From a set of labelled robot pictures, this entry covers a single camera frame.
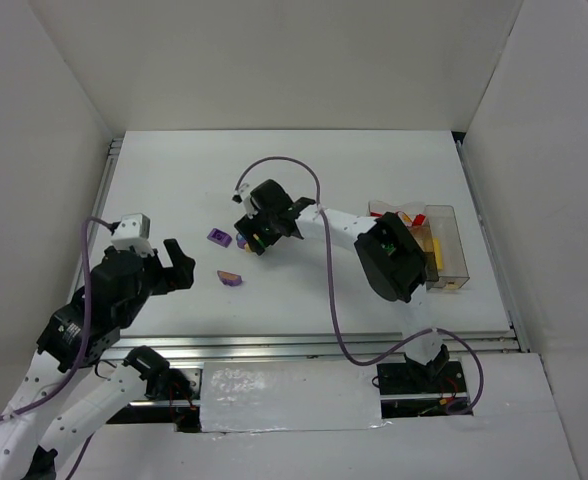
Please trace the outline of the long yellow lego plate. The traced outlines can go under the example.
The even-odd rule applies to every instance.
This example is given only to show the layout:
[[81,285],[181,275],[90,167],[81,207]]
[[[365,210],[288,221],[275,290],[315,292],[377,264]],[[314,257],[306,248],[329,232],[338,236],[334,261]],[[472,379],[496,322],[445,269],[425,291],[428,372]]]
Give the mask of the long yellow lego plate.
[[435,257],[436,268],[439,272],[442,272],[445,269],[445,262],[443,256],[443,249],[441,246],[441,242],[437,237],[432,239],[433,245],[433,252]]

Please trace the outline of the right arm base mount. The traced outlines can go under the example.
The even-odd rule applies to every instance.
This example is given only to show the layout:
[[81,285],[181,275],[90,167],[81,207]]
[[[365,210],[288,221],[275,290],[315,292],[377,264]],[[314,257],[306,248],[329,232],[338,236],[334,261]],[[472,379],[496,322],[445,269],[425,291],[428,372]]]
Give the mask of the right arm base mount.
[[448,416],[470,403],[460,361],[448,362],[435,380],[414,378],[406,363],[382,363],[372,378],[383,419]]

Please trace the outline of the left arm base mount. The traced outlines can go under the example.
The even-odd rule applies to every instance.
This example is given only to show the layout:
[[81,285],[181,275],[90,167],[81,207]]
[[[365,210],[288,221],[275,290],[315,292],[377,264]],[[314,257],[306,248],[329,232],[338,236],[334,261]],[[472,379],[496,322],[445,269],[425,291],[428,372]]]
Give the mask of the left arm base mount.
[[182,368],[158,397],[135,400],[107,421],[108,425],[164,425],[175,432],[201,433],[202,368]]

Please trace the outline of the purple round flower lego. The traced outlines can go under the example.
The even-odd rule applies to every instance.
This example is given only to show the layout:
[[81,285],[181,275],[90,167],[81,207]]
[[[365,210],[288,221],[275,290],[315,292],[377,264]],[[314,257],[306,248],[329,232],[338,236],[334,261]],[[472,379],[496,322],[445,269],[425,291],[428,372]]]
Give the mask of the purple round flower lego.
[[247,240],[240,233],[236,235],[236,244],[238,248],[251,252],[251,248],[248,246]]

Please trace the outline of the yellow half round lego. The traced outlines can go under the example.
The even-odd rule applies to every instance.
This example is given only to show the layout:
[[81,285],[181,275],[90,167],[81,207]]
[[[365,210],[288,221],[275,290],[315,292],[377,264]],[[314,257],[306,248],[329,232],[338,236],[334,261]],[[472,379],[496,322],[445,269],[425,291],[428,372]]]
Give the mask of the yellow half round lego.
[[256,233],[248,234],[245,237],[246,240],[246,247],[249,251],[255,253],[256,255],[262,255],[265,251],[265,246],[260,238],[260,236]]

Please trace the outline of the small red lego brick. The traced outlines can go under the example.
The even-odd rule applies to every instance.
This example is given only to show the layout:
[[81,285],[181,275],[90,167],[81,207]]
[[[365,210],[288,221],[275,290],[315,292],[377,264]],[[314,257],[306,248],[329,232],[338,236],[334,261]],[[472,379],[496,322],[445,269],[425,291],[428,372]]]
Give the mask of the small red lego brick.
[[412,220],[412,226],[416,227],[416,226],[421,226],[424,221],[425,221],[426,217],[423,214],[418,214],[414,217],[414,219]]

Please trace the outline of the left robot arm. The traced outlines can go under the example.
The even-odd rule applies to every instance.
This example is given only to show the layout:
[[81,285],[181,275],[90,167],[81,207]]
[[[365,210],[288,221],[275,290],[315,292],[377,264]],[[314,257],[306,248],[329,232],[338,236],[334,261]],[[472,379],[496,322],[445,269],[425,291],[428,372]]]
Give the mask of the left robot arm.
[[92,392],[65,405],[151,297],[192,287],[194,259],[174,239],[163,244],[168,267],[156,250],[114,246],[98,265],[83,267],[83,286],[51,316],[0,414],[0,479],[55,478],[58,467],[132,401],[192,400],[190,380],[153,348],[139,346]]

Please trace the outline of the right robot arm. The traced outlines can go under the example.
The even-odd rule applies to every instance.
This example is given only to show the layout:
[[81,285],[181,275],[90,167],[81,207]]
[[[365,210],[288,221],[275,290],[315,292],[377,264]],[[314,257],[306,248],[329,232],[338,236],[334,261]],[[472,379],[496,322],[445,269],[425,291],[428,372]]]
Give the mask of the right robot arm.
[[[325,242],[330,317],[339,348],[351,363],[374,365],[403,350],[415,382],[436,381],[449,360],[449,352],[424,313],[427,256],[397,215],[356,216],[327,209],[317,199],[302,197],[294,201],[272,179],[255,188],[239,182],[233,201],[245,209],[234,227],[257,255],[284,237]],[[355,254],[374,293],[402,308],[403,339],[372,360],[355,358],[343,339],[335,297],[334,247]]]

